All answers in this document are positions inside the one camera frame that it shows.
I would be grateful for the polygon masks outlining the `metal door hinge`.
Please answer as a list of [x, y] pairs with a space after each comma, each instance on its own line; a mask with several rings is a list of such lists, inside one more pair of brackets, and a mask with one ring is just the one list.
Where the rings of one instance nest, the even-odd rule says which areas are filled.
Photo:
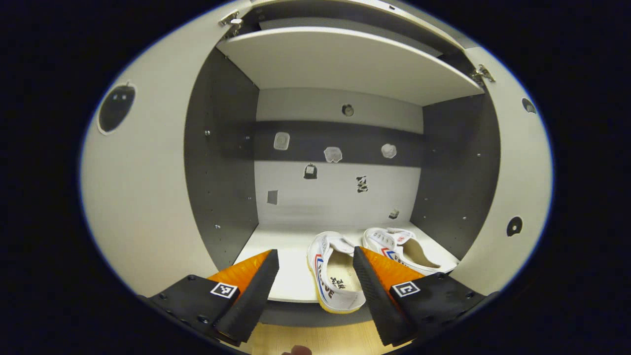
[[469, 74], [471, 79], [473, 79], [478, 85], [483, 85], [484, 80], [495, 83], [495, 78], [491, 75], [491, 72], [485, 67], [483, 64], [479, 64], [478, 67]]
[[218, 24], [226, 30], [222, 38], [228, 39], [238, 36], [243, 26], [243, 19], [240, 17], [240, 12], [237, 10], [221, 18]]

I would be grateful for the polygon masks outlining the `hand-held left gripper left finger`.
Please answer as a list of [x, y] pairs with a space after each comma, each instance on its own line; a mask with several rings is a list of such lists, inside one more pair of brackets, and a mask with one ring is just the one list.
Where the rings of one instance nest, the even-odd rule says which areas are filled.
[[143, 303], [205, 341], [238, 347], [259, 323], [279, 267], [269, 249], [211, 277], [185, 276]]

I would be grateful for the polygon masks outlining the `white shoe cabinet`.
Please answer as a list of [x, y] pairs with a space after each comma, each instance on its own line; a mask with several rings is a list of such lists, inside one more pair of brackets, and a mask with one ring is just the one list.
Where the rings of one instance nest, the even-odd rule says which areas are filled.
[[[325, 88], [259, 88], [213, 49], [192, 88], [183, 159], [189, 201], [218, 268], [223, 236], [286, 215], [408, 220], [462, 260], [487, 218], [500, 164], [489, 91], [418, 106]], [[307, 326], [314, 303], [271, 301], [262, 321]]]

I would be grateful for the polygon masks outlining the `white door with headphone sticker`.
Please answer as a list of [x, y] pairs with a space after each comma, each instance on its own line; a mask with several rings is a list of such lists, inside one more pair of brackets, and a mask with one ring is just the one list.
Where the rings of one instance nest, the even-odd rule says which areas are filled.
[[507, 287], [534, 254], [550, 211], [554, 167], [540, 110], [529, 112], [523, 104], [534, 102], [527, 89], [486, 49], [464, 53], [494, 79], [486, 87], [498, 119], [500, 164], [487, 218], [451, 276], [488, 295]]

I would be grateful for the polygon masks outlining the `white canvas shoe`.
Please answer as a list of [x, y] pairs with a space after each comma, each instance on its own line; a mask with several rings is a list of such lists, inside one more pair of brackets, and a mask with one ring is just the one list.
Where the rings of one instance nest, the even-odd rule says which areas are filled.
[[423, 232], [372, 227], [364, 231], [361, 245], [424, 276], [451, 272], [459, 260]]
[[307, 250], [308, 267], [315, 293], [326, 312], [350, 314], [365, 305], [365, 295], [354, 269], [354, 248], [340, 232], [319, 233]]

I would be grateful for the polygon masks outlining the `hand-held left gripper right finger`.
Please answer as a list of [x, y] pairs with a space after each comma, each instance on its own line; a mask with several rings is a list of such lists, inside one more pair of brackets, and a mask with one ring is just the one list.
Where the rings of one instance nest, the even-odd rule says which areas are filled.
[[431, 341], [498, 298], [445, 273], [423, 276], [363, 247], [354, 248], [353, 267], [383, 345]]

